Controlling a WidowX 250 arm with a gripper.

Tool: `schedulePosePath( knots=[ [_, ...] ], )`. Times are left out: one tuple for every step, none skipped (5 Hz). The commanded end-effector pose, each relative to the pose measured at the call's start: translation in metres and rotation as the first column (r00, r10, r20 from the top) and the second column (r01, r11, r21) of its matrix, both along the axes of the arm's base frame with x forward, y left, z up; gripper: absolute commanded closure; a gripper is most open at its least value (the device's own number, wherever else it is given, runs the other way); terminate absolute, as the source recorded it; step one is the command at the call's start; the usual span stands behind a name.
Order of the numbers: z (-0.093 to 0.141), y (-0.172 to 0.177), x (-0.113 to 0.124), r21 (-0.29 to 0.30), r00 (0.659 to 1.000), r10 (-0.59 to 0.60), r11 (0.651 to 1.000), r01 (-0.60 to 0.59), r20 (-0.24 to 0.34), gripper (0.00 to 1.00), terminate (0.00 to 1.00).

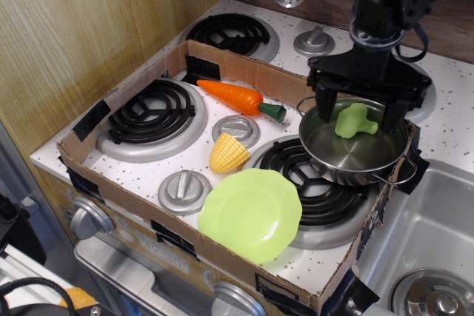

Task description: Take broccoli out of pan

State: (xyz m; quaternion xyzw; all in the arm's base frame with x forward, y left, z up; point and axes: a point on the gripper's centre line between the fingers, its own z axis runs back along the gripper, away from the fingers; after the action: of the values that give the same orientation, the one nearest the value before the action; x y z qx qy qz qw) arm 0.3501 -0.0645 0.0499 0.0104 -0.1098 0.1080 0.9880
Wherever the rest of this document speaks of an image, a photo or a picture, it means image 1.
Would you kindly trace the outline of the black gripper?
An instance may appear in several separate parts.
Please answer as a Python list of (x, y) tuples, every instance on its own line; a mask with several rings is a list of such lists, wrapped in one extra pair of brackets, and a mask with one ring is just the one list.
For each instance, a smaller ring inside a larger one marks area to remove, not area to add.
[(374, 52), (355, 45), (351, 50), (308, 60), (307, 85), (316, 92), (319, 117), (332, 118), (338, 93), (368, 98), (385, 106), (383, 135), (391, 134), (408, 111), (420, 108), (433, 81), (391, 51)]

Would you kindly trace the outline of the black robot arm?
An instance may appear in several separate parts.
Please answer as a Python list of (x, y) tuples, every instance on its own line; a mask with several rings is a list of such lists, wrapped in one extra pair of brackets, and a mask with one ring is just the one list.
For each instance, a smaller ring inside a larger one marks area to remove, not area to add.
[(413, 63), (427, 54), (429, 39), (420, 20), (435, 0), (354, 0), (350, 21), (353, 48), (309, 59), (308, 86), (316, 93), (319, 117), (328, 122), (339, 93), (384, 105), (383, 134), (419, 109), (432, 84)]

